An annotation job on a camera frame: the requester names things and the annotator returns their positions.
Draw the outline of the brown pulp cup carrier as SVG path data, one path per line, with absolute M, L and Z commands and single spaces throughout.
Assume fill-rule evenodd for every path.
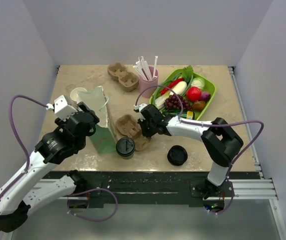
M 150 144 L 150 138 L 142 135 L 140 125 L 131 114 L 125 114 L 116 121 L 116 128 L 120 134 L 131 138 L 135 143 L 135 150 L 145 150 Z

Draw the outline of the printed paper takeout bag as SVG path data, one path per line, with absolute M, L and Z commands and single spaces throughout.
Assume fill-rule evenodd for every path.
M 103 155 L 114 152 L 117 142 L 116 131 L 109 110 L 109 97 L 105 95 L 103 87 L 98 86 L 91 91 L 79 91 L 78 102 L 83 102 L 99 118 L 96 132 L 89 137 L 97 153 Z

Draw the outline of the black plastic cup lid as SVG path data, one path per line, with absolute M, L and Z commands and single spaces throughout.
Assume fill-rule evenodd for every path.
M 135 142 L 130 137 L 123 137 L 116 143 L 116 152 L 118 155 L 131 154 L 135 151 Z

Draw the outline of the green paper coffee cup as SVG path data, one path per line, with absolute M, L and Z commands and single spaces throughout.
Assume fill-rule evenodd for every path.
M 133 157 L 134 153 L 131 153 L 131 154 L 121 154 L 120 156 L 123 158 L 123 159 L 131 159 Z

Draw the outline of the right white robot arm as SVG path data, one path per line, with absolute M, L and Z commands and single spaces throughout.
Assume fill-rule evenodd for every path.
M 147 138 L 159 134 L 203 142 L 213 164 L 204 183 L 197 188 L 213 197 L 223 191 L 228 169 L 243 146 L 243 140 L 224 119 L 201 122 L 172 114 L 164 116 L 156 106 L 144 103 L 134 106 L 134 111 L 140 114 L 138 124 Z

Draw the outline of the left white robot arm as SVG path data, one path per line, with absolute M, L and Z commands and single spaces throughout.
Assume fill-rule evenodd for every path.
M 48 188 L 33 190 L 33 187 L 65 159 L 82 150 L 86 137 L 95 133 L 99 121 L 90 109 L 78 111 L 66 121 L 55 120 L 56 129 L 43 136 L 27 166 L 21 167 L 0 188 L 0 232 L 16 230 L 33 211 L 57 198 L 85 193 L 87 181 L 77 170 L 69 171 Z

